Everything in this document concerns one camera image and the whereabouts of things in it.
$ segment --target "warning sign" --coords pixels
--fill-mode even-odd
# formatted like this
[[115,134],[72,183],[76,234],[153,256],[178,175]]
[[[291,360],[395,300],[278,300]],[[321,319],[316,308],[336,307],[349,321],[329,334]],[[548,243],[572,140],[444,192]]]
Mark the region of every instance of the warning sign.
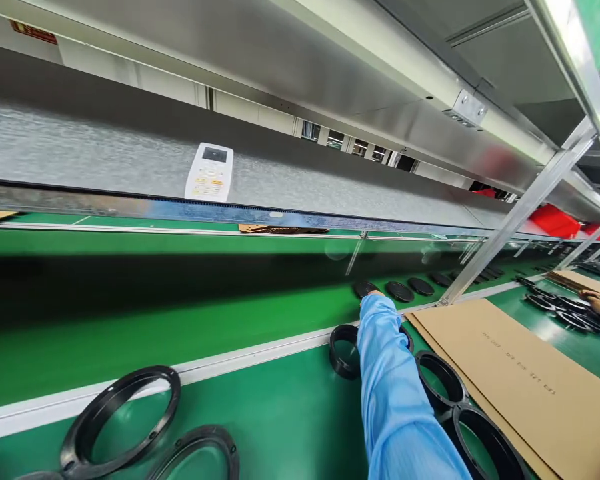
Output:
[[15,30],[18,33],[23,33],[24,35],[28,35],[39,40],[44,40],[54,45],[58,44],[58,40],[56,40],[55,35],[48,31],[40,30],[30,25],[17,22],[15,20],[9,20],[9,22],[13,30]]

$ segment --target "window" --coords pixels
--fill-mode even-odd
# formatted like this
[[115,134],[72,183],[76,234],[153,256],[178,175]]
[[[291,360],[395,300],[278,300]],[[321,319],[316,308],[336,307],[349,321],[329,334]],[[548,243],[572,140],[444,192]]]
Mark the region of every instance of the window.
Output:
[[320,136],[320,125],[303,120],[302,122],[302,138],[318,142]]
[[345,140],[345,134],[336,132],[336,130],[329,130],[329,136],[327,137],[327,146],[335,148],[336,150],[342,150],[342,142]]
[[385,157],[386,152],[387,149],[376,146],[376,148],[373,149],[373,153],[371,154],[371,160],[382,161],[382,159]]
[[353,151],[351,152],[358,157],[364,157],[367,153],[367,147],[369,146],[369,142],[365,142],[364,140],[355,140],[353,144]]

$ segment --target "blue sleeve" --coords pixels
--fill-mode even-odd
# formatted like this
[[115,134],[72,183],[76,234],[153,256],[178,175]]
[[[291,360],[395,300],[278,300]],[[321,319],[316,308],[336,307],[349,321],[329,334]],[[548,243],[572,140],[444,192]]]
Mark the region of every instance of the blue sleeve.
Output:
[[418,376],[400,316],[381,295],[362,299],[358,351],[369,480],[462,479],[471,476],[436,421]]

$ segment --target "white remote control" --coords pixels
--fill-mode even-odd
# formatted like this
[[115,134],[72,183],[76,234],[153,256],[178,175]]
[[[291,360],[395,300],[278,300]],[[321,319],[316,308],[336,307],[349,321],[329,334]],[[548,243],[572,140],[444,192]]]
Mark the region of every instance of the white remote control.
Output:
[[226,202],[231,186],[233,150],[201,143],[189,170],[185,198]]

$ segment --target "black plastic part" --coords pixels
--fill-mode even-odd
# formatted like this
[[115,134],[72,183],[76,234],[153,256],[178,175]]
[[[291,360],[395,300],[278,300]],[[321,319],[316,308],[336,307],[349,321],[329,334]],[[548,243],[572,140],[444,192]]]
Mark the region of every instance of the black plastic part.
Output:
[[498,277],[502,277],[505,274],[504,270],[496,267],[495,265],[489,265],[487,268],[494,272],[494,274],[496,274]]
[[557,296],[557,301],[570,312],[586,314],[589,302],[584,300],[572,300],[561,295]]
[[408,284],[412,290],[415,290],[420,295],[424,295],[426,297],[433,295],[433,287],[422,279],[415,277],[410,278]]
[[586,315],[581,315],[580,313],[571,313],[578,320],[586,324],[594,333],[600,333],[600,324],[595,320],[592,320]]
[[[431,406],[438,412],[444,412],[469,400],[469,394],[465,384],[462,383],[460,376],[455,370],[442,358],[436,355],[434,352],[420,350],[415,354],[415,362],[418,366],[418,375],[420,376],[420,382],[425,388],[425,393]],[[440,395],[434,390],[429,384],[429,381],[422,374],[422,367],[428,368],[436,377],[440,379],[449,398]]]
[[498,478],[530,480],[529,470],[520,454],[513,448],[504,433],[480,410],[469,404],[458,405],[441,423],[474,480],[488,480],[490,477],[478,465],[478,461],[469,450],[462,436],[461,423],[468,427],[485,446],[498,472]]
[[400,325],[399,330],[401,333],[404,333],[405,336],[407,337],[407,341],[409,342],[409,344],[407,345],[407,348],[409,349],[409,351],[411,353],[413,353],[413,339],[411,338],[409,332],[407,331],[407,329],[405,328],[404,325]]
[[360,364],[352,365],[338,355],[335,350],[335,343],[339,340],[349,342],[357,349],[358,327],[339,325],[333,329],[329,337],[329,361],[333,371],[344,379],[355,380],[360,376]]
[[570,312],[557,311],[555,313],[555,317],[560,320],[564,326],[574,328],[582,333],[587,333],[593,330],[588,324],[586,324],[586,322],[582,321],[580,318]]
[[354,284],[353,290],[359,298],[363,298],[363,297],[366,297],[370,291],[379,290],[379,288],[376,287],[371,282],[365,281],[365,282],[358,282],[358,283]]
[[205,447],[214,447],[227,460],[227,480],[240,477],[240,455],[229,432],[220,425],[203,425],[179,438],[147,476],[147,480],[166,480],[183,460]]
[[526,287],[527,287],[527,290],[529,290],[534,295],[538,295],[539,297],[549,300],[552,303],[558,302],[558,297],[552,293],[549,293],[548,291],[544,291],[541,288],[538,288],[534,285],[526,285]]
[[413,292],[400,282],[391,281],[388,282],[385,287],[389,294],[396,300],[409,303],[414,298]]
[[434,272],[429,274],[429,278],[437,285],[441,287],[448,287],[451,285],[452,280],[442,273]]
[[525,300],[540,310],[555,311],[555,307],[546,298],[539,295],[526,294]]
[[[92,463],[91,451],[107,420],[144,386],[164,379],[169,382],[171,398],[164,415],[151,432],[134,448],[105,463]],[[96,479],[140,460],[166,430],[180,402],[180,377],[169,367],[156,365],[136,370],[101,392],[74,420],[60,450],[63,475],[71,480]]]

